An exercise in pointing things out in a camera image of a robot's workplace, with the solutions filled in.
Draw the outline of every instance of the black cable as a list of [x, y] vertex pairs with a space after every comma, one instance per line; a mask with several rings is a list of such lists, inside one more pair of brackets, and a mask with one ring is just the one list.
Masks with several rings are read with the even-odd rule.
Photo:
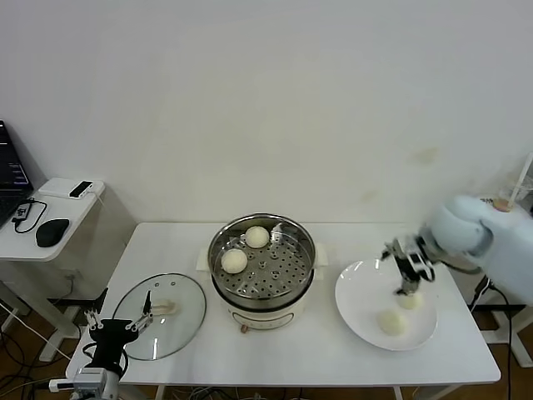
[[[498, 292], [503, 297], [503, 301], [506, 302], [506, 306], [509, 306], [509, 300], [507, 300], [507, 296], [499, 288], [494, 285], [490, 285], [489, 288], [495, 292]], [[507, 310], [507, 318], [509, 319], [509, 347], [507, 348], [507, 400], [511, 400], [511, 346], [513, 338], [513, 322], [510, 310]]]
[[96, 343], [89, 343], [89, 344], [83, 346], [82, 353], [85, 354], [87, 357], [92, 359], [92, 354], [90, 352], [88, 352], [87, 350], [89, 348], [94, 348], [96, 345], [97, 345]]
[[[81, 333], [82, 333], [82, 330], [80, 329], [80, 327], [77, 327], [78, 331], [80, 332], [80, 337], [82, 336]], [[22, 347], [15, 341], [15, 339], [13, 339], [11, 336], [9, 336], [7, 333], [5, 332], [2, 332], [2, 330], [0, 329], [0, 336], [2, 337], [2, 340], [5, 342], [5, 337], [8, 338], [9, 340], [11, 340], [13, 343], [15, 343], [17, 345], [17, 347], [21, 350], [22, 352], [22, 361], [19, 361], [17, 360], [10, 352], [9, 350], [7, 350], [7, 346], [5, 347], [6, 348], [6, 353], [7, 355], [9, 356], [9, 358], [11, 358], [15, 363], [17, 363], [18, 365], [20, 365], [22, 368], [45, 368], [45, 367], [50, 367], [51, 365], [55, 364], [55, 363], [58, 363], [60, 361], [63, 360], [63, 356], [60, 354], [58, 356], [58, 358], [56, 358], [55, 360], [52, 360], [50, 362], [46, 362], [44, 364], [41, 364], [41, 365], [28, 365], [26, 364], [26, 360], [24, 358], [24, 352], [22, 351]], [[42, 347], [41, 347], [41, 350], [39, 352], [37, 352], [37, 355], [42, 351], [42, 349], [44, 348], [44, 346], [46, 346], [47, 343], [45, 342]], [[71, 352], [69, 354], [67, 354], [69, 357], [71, 357], [73, 354], [75, 353], [74, 352]]]
[[68, 296], [70, 296], [72, 294], [72, 292], [74, 292], [74, 278], [70, 279], [70, 290], [68, 291], [68, 293], [63, 295], [63, 296], [61, 296], [58, 300], [53, 302], [52, 305], [55, 306], [56, 304], [61, 302], [64, 298], [67, 298]]
[[3, 377], [0, 377], [0, 381], [2, 381], [3, 379], [6, 379], [6, 378], [31, 378], [30, 376], [28, 375], [22, 375], [20, 373], [17, 373], [17, 374], [8, 374], [8, 375], [4, 375]]
[[198, 400], [203, 400], [204, 398], [208, 397], [208, 396], [211, 396], [214, 392], [219, 392], [218, 389], [215, 389], [214, 387], [210, 388], [209, 390], [206, 390], [206, 392], [198, 399]]
[[126, 374], [127, 368], [130, 366], [130, 358], [127, 356], [126, 350], [122, 349], [122, 354], [124, 355], [124, 369], [120, 378]]
[[492, 282], [488, 277], [483, 277], [480, 282], [477, 284], [476, 291], [474, 293], [474, 297], [472, 298], [472, 302], [468, 306], [468, 309], [472, 313], [474, 311], [474, 308], [476, 308], [477, 303], [480, 301], [481, 296], [485, 294], [485, 292], [489, 289]]
[[[6, 350], [6, 354], [13, 360], [15, 361], [15, 358], [12, 356], [12, 354], [9, 352], [9, 349], [7, 348], [7, 340], [5, 338], [9, 338], [13, 343], [15, 343], [15, 345], [17, 346], [18, 350], [20, 351], [20, 353], [22, 354], [22, 362], [26, 362], [26, 356], [24, 355], [24, 351], [22, 350], [22, 347], [20, 344], [18, 344], [18, 342], [13, 339], [12, 337], [10, 337], [9, 335], [7, 335], [7, 333], [3, 332], [2, 329], [0, 329], [0, 337], [2, 338], [2, 345], [3, 345], [3, 348]], [[6, 388], [7, 386], [9, 386], [15, 379], [19, 378], [21, 375], [21, 372], [22, 370], [24, 369], [24, 366], [20, 365], [20, 368], [18, 369], [17, 373], [14, 375], [14, 376], [11, 376], [11, 379], [9, 379], [7, 382], [5, 382], [1, 387], [0, 387], [0, 390]]]
[[224, 397], [228, 398], [229, 400], [237, 400], [237, 399], [234, 398], [233, 396], [230, 396], [229, 394], [227, 394], [226, 392], [224, 392], [222, 389], [217, 389], [216, 387], [212, 387], [211, 389], [207, 390], [207, 391], [202, 395], [202, 397], [199, 398], [199, 400], [202, 400], [202, 399], [204, 399], [204, 398], [207, 398], [210, 394], [213, 394], [213, 393], [222, 394], [222, 395], [224, 395]]
[[16, 232], [16, 233], [28, 233], [28, 232], [30, 232], [31, 230], [33, 230], [33, 229], [37, 226], [37, 224], [39, 223], [39, 221], [41, 220], [41, 217], [42, 217], [42, 215], [44, 214], [44, 212], [45, 212], [45, 211], [47, 210], [47, 208], [48, 208], [48, 205], [47, 205], [45, 202], [39, 202], [38, 200], [35, 200], [33, 197], [30, 197], [30, 198], [28, 199], [28, 201], [30, 202], [30, 204], [35, 204], [35, 203], [37, 203], [37, 204], [42, 204], [44, 207], [42, 208], [41, 213], [39, 214], [39, 216], [37, 217], [37, 219], [35, 220], [35, 222], [33, 223], [33, 225], [32, 225], [30, 228], [28, 228], [28, 229], [24, 229], [23, 231], [19, 231], [19, 230], [18, 230], [18, 226], [21, 224], [22, 221], [15, 222], [15, 232]]
[[[76, 325], [76, 328], [77, 328], [77, 331], [79, 332], [80, 340], [81, 340], [82, 339], [82, 329], [78, 325]], [[34, 369], [34, 368], [49, 367], [50, 365], [53, 365], [53, 364], [55, 364], [55, 363], [57, 363], [57, 362], [62, 360], [62, 357], [59, 357], [56, 360], [52, 360], [51, 362], [47, 362], [44, 365], [36, 366], [35, 363], [38, 361], [39, 355], [41, 354], [42, 350], [45, 348], [46, 345], [47, 345], [47, 342], [44, 342], [41, 345], [41, 347], [37, 350], [37, 352], [35, 353], [35, 356], [33, 357], [33, 360], [32, 360], [32, 364], [30, 365], [29, 369], [27, 370], [27, 375], [28, 376], [32, 373], [32, 369]], [[32, 383], [32, 385], [30, 387], [30, 392], [27, 394], [27, 400], [35, 400], [35, 394], [36, 394], [35, 391], [36, 391], [35, 383]], [[23, 386], [22, 387], [22, 391], [21, 391], [21, 395], [20, 395], [20, 400], [24, 400], [24, 393], [25, 392], [26, 392], [26, 387]]]

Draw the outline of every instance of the steamed bun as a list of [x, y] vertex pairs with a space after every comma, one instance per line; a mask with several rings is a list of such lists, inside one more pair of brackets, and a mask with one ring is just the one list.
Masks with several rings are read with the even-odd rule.
[[227, 273], [241, 273], [247, 267], [248, 257], [238, 248], [232, 248], [222, 255], [222, 269]]
[[407, 310], [415, 310], [422, 307], [424, 298], [420, 293], [413, 293], [407, 296], [398, 296], [398, 304]]
[[389, 336], [400, 336], [407, 330], [407, 320], [398, 311], [385, 310], [377, 314], [377, 324]]
[[246, 233], [247, 245], [251, 248], [262, 248], [267, 245], [270, 235], [264, 227], [250, 227]]

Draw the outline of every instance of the white wall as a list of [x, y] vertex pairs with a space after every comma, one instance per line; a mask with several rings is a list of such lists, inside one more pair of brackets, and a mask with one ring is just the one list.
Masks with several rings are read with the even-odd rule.
[[529, 0], [0, 2], [0, 115], [138, 221], [416, 221], [533, 148]]

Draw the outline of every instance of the stainless steel pot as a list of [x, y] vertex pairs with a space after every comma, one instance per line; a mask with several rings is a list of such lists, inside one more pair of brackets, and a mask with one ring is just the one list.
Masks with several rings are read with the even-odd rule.
[[[263, 248], [247, 246], [248, 228], [261, 226], [270, 233]], [[241, 249], [248, 257], [244, 271], [222, 269], [224, 252]], [[271, 313], [301, 298], [313, 280], [315, 244], [298, 223], [272, 214], [252, 214], [228, 223], [212, 239], [207, 254], [212, 281], [232, 306], [249, 312]]]

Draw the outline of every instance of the table leg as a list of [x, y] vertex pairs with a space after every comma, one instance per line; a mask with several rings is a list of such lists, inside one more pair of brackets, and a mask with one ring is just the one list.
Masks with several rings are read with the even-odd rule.
[[43, 318], [49, 321], [56, 329], [67, 336], [77, 335], [77, 327], [55, 308], [42, 294], [37, 285], [29, 282], [26, 277], [21, 277], [17, 282], [5, 282], [13, 293], [24, 300]]
[[165, 394], [165, 385], [159, 385], [157, 387], [157, 393], [156, 393], [156, 400], [163, 400], [163, 396]]
[[30, 312], [30, 308], [21, 302], [3, 282], [0, 282], [0, 299], [9, 307], [16, 308], [22, 315], [28, 315]]
[[[509, 344], [509, 321], [506, 314], [493, 312], [492, 315], [500, 327], [493, 331], [481, 331], [483, 338], [487, 344]], [[511, 350], [522, 368], [533, 368], [533, 360], [520, 340], [518, 332], [531, 323], [533, 323], [533, 307], [526, 307], [513, 317]]]
[[399, 386], [393, 386], [394, 389], [394, 397], [396, 400], [403, 400], [403, 396], [401, 395], [401, 387]]
[[[77, 316], [77, 312], [79, 310], [80, 307], [69, 307], [63, 315], [68, 318], [69, 321], [72, 321]], [[44, 347], [41, 354], [39, 355], [39, 361], [45, 363], [51, 362], [56, 356], [56, 348], [59, 348], [59, 346], [61, 346], [62, 341], [65, 339], [80, 339], [81, 331], [82, 329], [80, 328], [80, 331], [76, 330], [74, 335], [66, 335], [65, 333], [63, 333], [63, 331], [59, 329], [56, 330], [56, 332], [54, 332], [52, 336], [48, 339], [47, 345]]]
[[16, 308], [11, 310], [11, 314], [9, 314], [7, 316], [7, 318], [4, 320], [4, 322], [2, 324], [2, 327], [0, 327], [0, 329], [2, 329], [2, 332], [7, 332], [7, 330], [9, 329], [9, 327], [11, 326], [13, 321], [15, 320], [14, 316], [16, 316], [17, 314], [18, 314], [18, 310]]
[[415, 400], [438, 400], [460, 387], [461, 385], [421, 387], [413, 398]]

